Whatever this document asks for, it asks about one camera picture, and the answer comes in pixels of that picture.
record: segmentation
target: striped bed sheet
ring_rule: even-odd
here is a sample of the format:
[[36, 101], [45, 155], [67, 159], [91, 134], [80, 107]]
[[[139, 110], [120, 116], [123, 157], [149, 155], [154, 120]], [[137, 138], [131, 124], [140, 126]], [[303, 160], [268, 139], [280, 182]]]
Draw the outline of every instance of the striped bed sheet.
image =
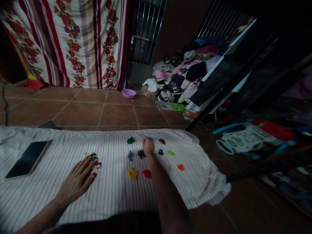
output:
[[[199, 146], [196, 136], [183, 130], [148, 129], [116, 132], [75, 132], [67, 130], [0, 127], [0, 232], [12, 233], [34, 217], [58, 192], [70, 169], [85, 155], [95, 152], [102, 168], [88, 191], [64, 212], [58, 225], [107, 219], [128, 211], [157, 210], [152, 179], [142, 171], [149, 168], [140, 159], [140, 139], [155, 139], [155, 153], [188, 209], [208, 202], [218, 204], [231, 185]], [[135, 142], [127, 144], [133, 137]], [[30, 143], [53, 140], [35, 171], [26, 177], [5, 180], [4, 177]], [[133, 161], [127, 158], [131, 150]], [[178, 164], [185, 170], [180, 171]], [[138, 171], [137, 181], [128, 177], [127, 169]]]

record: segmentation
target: red floral pattern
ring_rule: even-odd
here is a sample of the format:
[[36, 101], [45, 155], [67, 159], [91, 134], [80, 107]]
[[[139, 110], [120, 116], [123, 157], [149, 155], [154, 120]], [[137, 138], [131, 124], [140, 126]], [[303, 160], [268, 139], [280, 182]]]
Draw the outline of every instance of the red floral pattern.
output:
[[104, 74], [103, 79], [105, 80], [106, 88], [112, 88], [112, 79], [116, 76], [116, 72], [114, 69], [114, 64], [116, 62], [114, 55], [112, 54], [112, 49], [115, 44], [118, 43], [118, 37], [115, 30], [115, 23], [118, 20], [116, 16], [116, 10], [112, 9], [112, 1], [108, 0], [105, 4], [108, 9], [108, 14], [106, 16], [108, 23], [110, 24], [109, 30], [106, 30], [107, 38], [105, 42], [102, 44], [104, 48], [104, 52], [106, 54], [106, 61], [108, 62], [108, 67], [106, 68], [106, 74]]
[[15, 11], [13, 10], [13, 5], [6, 6], [6, 13], [7, 16], [4, 21], [8, 23], [8, 25], [15, 33], [19, 34], [19, 36], [15, 36], [15, 38], [19, 38], [19, 40], [21, 40], [19, 48], [22, 52], [26, 54], [26, 58], [29, 61], [30, 67], [34, 71], [35, 75], [38, 78], [42, 79], [42, 77], [40, 76], [41, 71], [39, 71], [39, 69], [35, 66], [35, 64], [38, 63], [37, 55], [41, 54], [40, 49], [35, 46], [35, 43], [29, 37], [29, 34], [25, 30], [25, 28], [23, 28], [22, 24], [18, 20], [13, 19], [13, 17], [16, 16]]
[[73, 70], [76, 71], [74, 76], [75, 84], [73, 87], [82, 88], [82, 84], [85, 81], [84, 78], [84, 69], [85, 66], [79, 62], [79, 59], [76, 56], [79, 56], [78, 52], [81, 48], [79, 45], [79, 33], [80, 28], [72, 19], [72, 16], [66, 12], [67, 7], [71, 4], [71, 0], [56, 0], [57, 6], [54, 6], [54, 12], [58, 13], [58, 16], [62, 19], [64, 24], [64, 31], [68, 33], [71, 39], [68, 40], [67, 46], [69, 48], [66, 58], [73, 65]]

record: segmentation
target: hand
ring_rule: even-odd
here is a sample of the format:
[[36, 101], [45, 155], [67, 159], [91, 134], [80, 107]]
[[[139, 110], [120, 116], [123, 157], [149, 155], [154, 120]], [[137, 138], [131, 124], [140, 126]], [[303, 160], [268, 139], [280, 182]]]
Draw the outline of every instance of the hand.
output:
[[59, 203], [63, 208], [69, 206], [72, 202], [83, 195], [94, 181], [96, 174], [90, 174], [96, 160], [90, 163], [91, 157], [87, 156], [79, 161], [70, 171], [69, 175], [63, 182], [54, 201]]
[[149, 138], [149, 137], [144, 137], [143, 138], [143, 151], [145, 153], [145, 155], [148, 155], [148, 154], [153, 154], [154, 151], [155, 151], [155, 144], [154, 142]]

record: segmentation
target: window bars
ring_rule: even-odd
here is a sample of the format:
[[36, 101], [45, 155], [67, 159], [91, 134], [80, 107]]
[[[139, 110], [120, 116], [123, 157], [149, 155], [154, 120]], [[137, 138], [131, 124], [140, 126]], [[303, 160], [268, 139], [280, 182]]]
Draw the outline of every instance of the window bars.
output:
[[229, 40], [245, 19], [248, 15], [241, 10], [222, 0], [212, 0], [195, 38], [223, 36]]
[[162, 26], [166, 0], [137, 0], [135, 34], [131, 38], [129, 61], [151, 65]]

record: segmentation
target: floral curtain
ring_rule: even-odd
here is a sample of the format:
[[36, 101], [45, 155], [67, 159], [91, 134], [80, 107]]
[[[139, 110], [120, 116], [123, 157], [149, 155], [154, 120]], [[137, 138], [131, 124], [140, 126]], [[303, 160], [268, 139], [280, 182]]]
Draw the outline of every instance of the floral curtain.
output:
[[9, 1], [1, 19], [33, 75], [46, 83], [121, 90], [130, 5], [129, 0], [18, 0]]

